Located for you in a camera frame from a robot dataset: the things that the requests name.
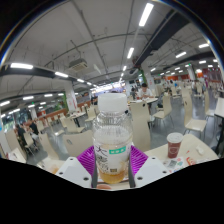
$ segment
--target bottle label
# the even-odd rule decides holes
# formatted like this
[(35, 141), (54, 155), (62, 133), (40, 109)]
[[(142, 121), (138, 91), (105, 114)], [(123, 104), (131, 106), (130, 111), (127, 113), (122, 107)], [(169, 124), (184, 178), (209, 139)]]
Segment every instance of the bottle label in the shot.
[(124, 171), (129, 159), (131, 143), (119, 149), (104, 149), (94, 145), (97, 166), (105, 174), (116, 175)]

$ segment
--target paper cup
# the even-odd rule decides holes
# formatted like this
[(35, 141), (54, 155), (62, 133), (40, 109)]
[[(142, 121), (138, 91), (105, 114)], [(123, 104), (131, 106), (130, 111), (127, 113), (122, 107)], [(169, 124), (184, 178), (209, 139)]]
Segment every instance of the paper cup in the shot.
[(181, 133), (171, 133), (167, 136), (169, 158), (177, 157), (183, 137)]

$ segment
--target plastic bottle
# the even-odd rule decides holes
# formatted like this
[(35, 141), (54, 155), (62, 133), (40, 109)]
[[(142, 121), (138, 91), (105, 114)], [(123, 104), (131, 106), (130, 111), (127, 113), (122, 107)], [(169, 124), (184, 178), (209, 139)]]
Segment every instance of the plastic bottle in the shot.
[(98, 97), (99, 115), (93, 121), (93, 143), (101, 179), (108, 184), (124, 179), (133, 130), (125, 111), (127, 96), (106, 93)]

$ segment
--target cup lid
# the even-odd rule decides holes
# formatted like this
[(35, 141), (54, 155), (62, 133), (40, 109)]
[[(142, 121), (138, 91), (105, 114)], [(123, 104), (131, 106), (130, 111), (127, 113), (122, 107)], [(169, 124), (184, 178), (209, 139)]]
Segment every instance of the cup lid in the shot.
[(167, 141), (170, 143), (179, 143), (182, 142), (183, 137), (181, 133), (174, 132), (167, 136)]

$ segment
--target fluorescent light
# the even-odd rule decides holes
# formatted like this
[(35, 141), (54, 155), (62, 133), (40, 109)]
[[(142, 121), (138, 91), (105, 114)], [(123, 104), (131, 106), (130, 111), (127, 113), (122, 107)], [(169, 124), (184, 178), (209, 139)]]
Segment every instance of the fluorescent light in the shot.
[(146, 4), (145, 9), (142, 14), (142, 17), (141, 17), (141, 20), (139, 22), (139, 26), (145, 26), (145, 23), (150, 15), (150, 13), (152, 12), (153, 7), (154, 7), (154, 5), (152, 5), (150, 3)]
[(55, 75), (61, 76), (61, 77), (65, 77), (68, 78), (68, 75), (61, 73), (61, 72), (55, 72)]
[(182, 52), (182, 53), (176, 55), (176, 58), (180, 58), (180, 57), (184, 56), (185, 54), (187, 54), (187, 52)]
[(13, 112), (16, 113), (16, 112), (18, 112), (18, 111), (20, 111), (20, 109), (16, 109), (16, 110), (14, 110)]
[(33, 99), (33, 96), (27, 96), (23, 98), (23, 100), (30, 100), (30, 99)]
[(82, 79), (77, 79), (77, 81), (78, 81), (78, 82), (84, 82), (84, 80), (82, 80)]
[(10, 104), (10, 101), (5, 101), (5, 102), (1, 103), (1, 104), (0, 104), (0, 107), (3, 107), (3, 106), (5, 106), (5, 105), (7, 105), (7, 104)]
[(134, 48), (133, 47), (130, 48), (129, 53), (128, 53), (128, 58), (131, 58), (133, 51), (134, 51)]
[(209, 45), (208, 44), (201, 44), (201, 45), (199, 45), (199, 48), (204, 48), (204, 47), (209, 47)]
[(11, 68), (25, 68), (25, 69), (32, 69), (33, 65), (21, 64), (21, 63), (12, 63)]

